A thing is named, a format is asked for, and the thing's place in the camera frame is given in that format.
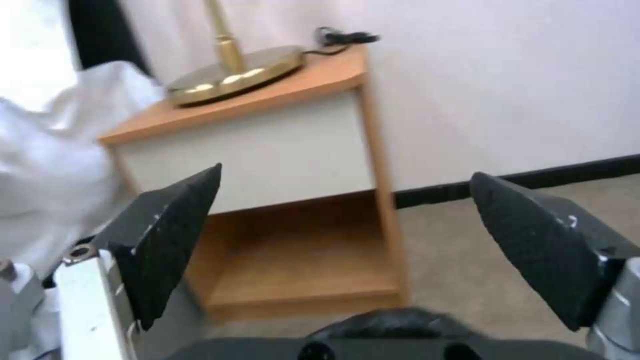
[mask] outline lamp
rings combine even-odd
[[[169,99],[192,106],[244,94],[293,73],[304,65],[298,46],[283,46],[243,55],[229,31],[217,0],[205,0],[216,32],[219,63],[198,69],[168,85]]]

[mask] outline wooden nightstand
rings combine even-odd
[[[186,271],[217,320],[407,304],[364,46],[311,56],[296,74],[226,101],[160,102],[100,140],[139,191],[222,162]]]

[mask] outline black power cord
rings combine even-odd
[[[305,54],[316,54],[324,56],[338,55],[351,47],[353,44],[366,44],[380,40],[378,35],[372,35],[363,31],[356,33],[343,33],[340,30],[323,26],[316,29],[316,42],[320,46],[343,45],[340,49],[334,51],[308,50]]]

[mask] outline drawer front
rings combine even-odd
[[[210,213],[374,188],[353,93],[208,124],[115,148],[138,190],[222,163]]]

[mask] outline black curtain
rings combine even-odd
[[[68,0],[68,9],[83,69],[125,60],[151,76],[117,0]]]

